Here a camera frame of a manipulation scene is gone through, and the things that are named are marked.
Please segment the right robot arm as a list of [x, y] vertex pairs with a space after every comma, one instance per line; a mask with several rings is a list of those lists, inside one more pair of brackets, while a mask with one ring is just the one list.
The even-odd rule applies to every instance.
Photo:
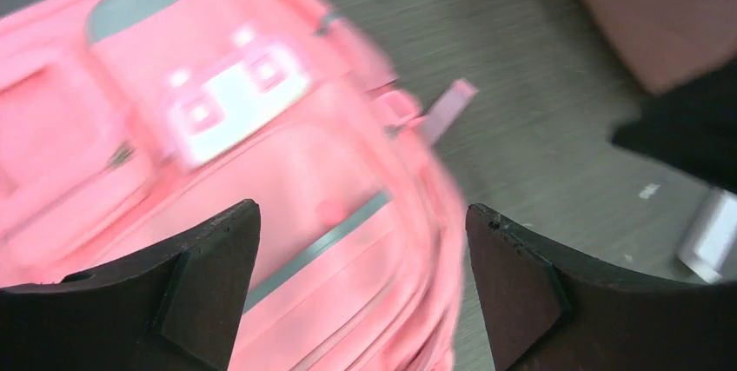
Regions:
[[610, 142], [736, 192], [736, 60], [648, 98]]

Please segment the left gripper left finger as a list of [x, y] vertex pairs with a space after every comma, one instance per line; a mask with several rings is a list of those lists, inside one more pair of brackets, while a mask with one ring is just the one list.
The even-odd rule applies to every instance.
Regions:
[[246, 200], [59, 283], [3, 288], [2, 369], [226, 369], [260, 230]]

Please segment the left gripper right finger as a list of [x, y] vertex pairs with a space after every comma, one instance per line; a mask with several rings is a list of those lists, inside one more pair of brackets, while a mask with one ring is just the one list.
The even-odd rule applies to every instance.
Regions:
[[736, 285], [616, 266], [483, 204], [466, 231], [499, 370], [733, 370]]

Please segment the pink student backpack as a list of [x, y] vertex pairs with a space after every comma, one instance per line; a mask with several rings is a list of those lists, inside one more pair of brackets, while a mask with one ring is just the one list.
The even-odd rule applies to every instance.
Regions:
[[466, 204], [430, 109], [325, 0], [43, 0], [1, 20], [1, 291], [251, 200], [224, 370], [450, 370]]

